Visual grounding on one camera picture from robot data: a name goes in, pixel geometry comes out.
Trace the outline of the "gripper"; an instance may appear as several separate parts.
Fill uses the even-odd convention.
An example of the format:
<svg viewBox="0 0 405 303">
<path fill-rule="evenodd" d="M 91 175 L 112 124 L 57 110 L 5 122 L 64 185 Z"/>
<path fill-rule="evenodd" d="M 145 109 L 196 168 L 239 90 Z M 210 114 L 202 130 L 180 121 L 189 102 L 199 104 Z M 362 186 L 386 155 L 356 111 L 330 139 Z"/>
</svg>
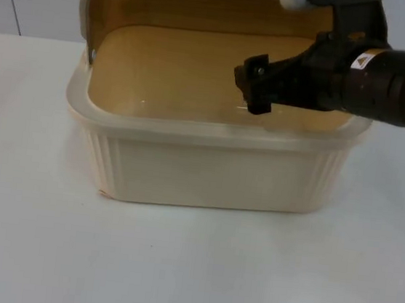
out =
<svg viewBox="0 0 405 303">
<path fill-rule="evenodd" d="M 309 85 L 319 110 L 342 110 L 342 89 L 354 60 L 370 49 L 386 49 L 388 25 L 382 9 L 332 6 L 333 24 L 303 55 Z M 250 57 L 233 70 L 235 85 L 249 113 L 259 116 L 272 105 L 302 108 L 305 80 L 295 58 L 271 62 L 266 54 Z"/>
</svg>

